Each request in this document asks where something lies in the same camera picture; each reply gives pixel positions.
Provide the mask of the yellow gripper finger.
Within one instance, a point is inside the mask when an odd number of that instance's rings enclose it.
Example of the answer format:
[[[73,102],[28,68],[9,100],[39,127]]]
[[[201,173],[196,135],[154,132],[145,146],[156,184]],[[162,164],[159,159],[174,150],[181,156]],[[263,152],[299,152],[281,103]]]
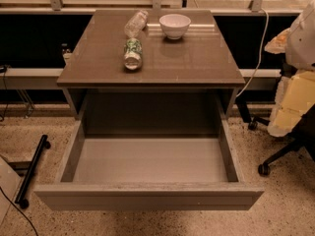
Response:
[[[315,104],[315,73],[297,72],[291,78],[282,77],[277,88],[268,132],[274,137],[290,133]]]

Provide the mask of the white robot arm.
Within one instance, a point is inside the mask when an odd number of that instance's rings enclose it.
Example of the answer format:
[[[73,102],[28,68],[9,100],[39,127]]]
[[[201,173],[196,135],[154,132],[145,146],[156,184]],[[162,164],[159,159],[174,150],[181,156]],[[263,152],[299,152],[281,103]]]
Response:
[[[315,104],[315,0],[265,50],[284,53],[286,64],[296,69],[291,77],[282,75],[268,124],[270,135],[283,137]]]

